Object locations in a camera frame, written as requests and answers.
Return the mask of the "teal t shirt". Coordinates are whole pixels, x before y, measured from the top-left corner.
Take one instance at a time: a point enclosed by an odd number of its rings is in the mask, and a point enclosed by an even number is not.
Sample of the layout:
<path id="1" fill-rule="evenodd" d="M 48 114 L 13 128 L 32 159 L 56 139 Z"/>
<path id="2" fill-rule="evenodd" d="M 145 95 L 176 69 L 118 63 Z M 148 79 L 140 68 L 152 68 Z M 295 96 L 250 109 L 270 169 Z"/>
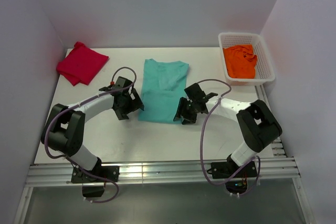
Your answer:
<path id="1" fill-rule="evenodd" d="M 181 97 L 186 97 L 189 64 L 182 61 L 158 62 L 147 59 L 143 68 L 141 100 L 144 110 L 138 120 L 178 124 L 173 121 Z"/>

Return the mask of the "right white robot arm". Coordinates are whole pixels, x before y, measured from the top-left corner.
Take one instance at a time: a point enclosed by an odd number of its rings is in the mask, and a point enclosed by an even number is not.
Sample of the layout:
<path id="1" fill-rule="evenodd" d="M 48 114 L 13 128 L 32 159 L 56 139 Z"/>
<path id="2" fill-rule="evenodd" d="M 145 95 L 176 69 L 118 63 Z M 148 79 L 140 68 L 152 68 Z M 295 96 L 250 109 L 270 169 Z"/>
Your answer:
<path id="1" fill-rule="evenodd" d="M 228 157 L 235 167 L 245 165 L 282 134 L 275 116 L 260 99 L 249 103 L 224 98 L 214 92 L 207 94 L 198 83 L 185 88 L 184 92 L 186 97 L 179 100 L 174 122 L 192 125 L 196 123 L 198 114 L 206 114 L 205 121 L 214 114 L 238 123 L 243 142 Z"/>

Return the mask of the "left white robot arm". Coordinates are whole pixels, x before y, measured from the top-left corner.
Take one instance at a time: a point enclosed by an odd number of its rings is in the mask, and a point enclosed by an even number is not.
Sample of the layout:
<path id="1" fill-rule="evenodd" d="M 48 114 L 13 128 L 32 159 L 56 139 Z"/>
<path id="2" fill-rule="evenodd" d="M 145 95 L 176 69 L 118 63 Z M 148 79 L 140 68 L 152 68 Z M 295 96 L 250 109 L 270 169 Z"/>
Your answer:
<path id="1" fill-rule="evenodd" d="M 128 120 L 129 113 L 144 110 L 144 104 L 131 80 L 118 77 L 91 98 L 77 104 L 54 105 L 41 135 L 47 155 L 52 156 L 49 151 L 52 149 L 60 153 L 53 156 L 54 159 L 68 158 L 76 166 L 97 175 L 101 169 L 101 159 L 84 146 L 85 124 L 109 109 L 115 112 L 118 120 Z"/>

